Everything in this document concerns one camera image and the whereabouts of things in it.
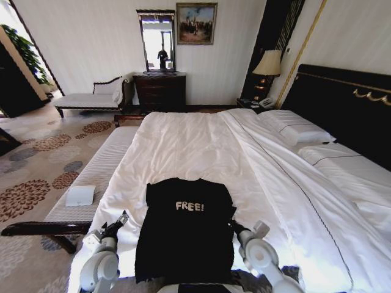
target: wooden dresser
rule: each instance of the wooden dresser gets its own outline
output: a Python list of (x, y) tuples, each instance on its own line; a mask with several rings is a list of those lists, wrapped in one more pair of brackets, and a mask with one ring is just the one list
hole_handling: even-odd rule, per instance
[(141, 113), (181, 112), (186, 105), (186, 74), (136, 73), (133, 75)]

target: wooden door frame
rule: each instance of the wooden door frame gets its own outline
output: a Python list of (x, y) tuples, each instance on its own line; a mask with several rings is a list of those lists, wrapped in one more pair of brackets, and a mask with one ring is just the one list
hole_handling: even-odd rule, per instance
[(49, 70), (51, 77), (53, 78), (54, 82), (55, 82), (56, 85), (57, 85), (57, 88), (60, 90), (61, 94), (62, 94), (63, 96), (65, 96), (64, 92), (63, 92), (62, 89), (61, 89), (61, 86), (59, 85), (59, 83), (58, 83), (58, 81), (57, 81), (57, 79), (56, 79), (56, 77), (54, 76), (53, 72), (51, 71), (51, 69), (50, 69), (50, 67), (49, 67), (49, 64), (47, 63), (46, 59), (44, 58), (44, 56), (43, 56), (41, 50), (39, 50), (39, 47), (38, 47), (37, 43), (35, 42), (34, 38), (32, 37), (32, 35), (31, 35), (31, 33), (30, 33), (29, 29), (28, 29), (28, 27), (26, 26), (26, 23), (24, 22), (22, 16), (20, 15), (20, 13), (19, 13), (19, 11), (18, 11), (18, 9), (17, 9), (15, 3), (13, 2), (13, 0), (9, 0), (9, 1), (10, 1), (10, 4), (11, 4), (12, 8), (15, 10), (16, 14), (18, 15), (18, 18), (19, 18), (20, 22), (21, 22), (22, 25), (24, 26), (24, 29), (26, 30), (26, 32), (27, 32), (28, 35), (30, 36), (30, 39), (31, 39), (32, 43), (33, 43), (34, 46), (37, 48), (37, 51), (38, 51), (38, 53), (40, 54), (40, 56), (41, 56), (41, 58), (42, 58), (42, 60), (43, 60), (43, 63), (45, 63), (46, 68)]

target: white pillow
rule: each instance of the white pillow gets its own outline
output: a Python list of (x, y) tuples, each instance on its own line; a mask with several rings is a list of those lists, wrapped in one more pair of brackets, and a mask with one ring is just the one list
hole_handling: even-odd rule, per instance
[(335, 141), (328, 132), (289, 110), (271, 110), (262, 112), (259, 116), (292, 146), (298, 143)]
[(339, 143), (308, 146), (299, 155), (338, 186), (391, 241), (391, 172)]
[(122, 102), (122, 83), (122, 78), (120, 78), (117, 86), (115, 87), (114, 93), (112, 94), (112, 101), (117, 104)]
[(109, 84), (95, 84), (93, 93), (96, 95), (112, 95), (117, 88), (117, 84), (120, 82), (121, 78), (116, 79)]

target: lampshade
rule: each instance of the lampshade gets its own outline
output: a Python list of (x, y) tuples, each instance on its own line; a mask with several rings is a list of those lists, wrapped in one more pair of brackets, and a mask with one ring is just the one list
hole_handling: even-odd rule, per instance
[(254, 69), (253, 74), (279, 76), (280, 60), (281, 60), (280, 50), (265, 51), (258, 66)]

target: framed painting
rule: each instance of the framed painting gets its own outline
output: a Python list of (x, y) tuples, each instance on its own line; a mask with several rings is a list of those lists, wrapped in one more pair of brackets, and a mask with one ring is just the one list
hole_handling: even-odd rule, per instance
[(212, 45), (217, 3), (177, 3), (178, 45)]

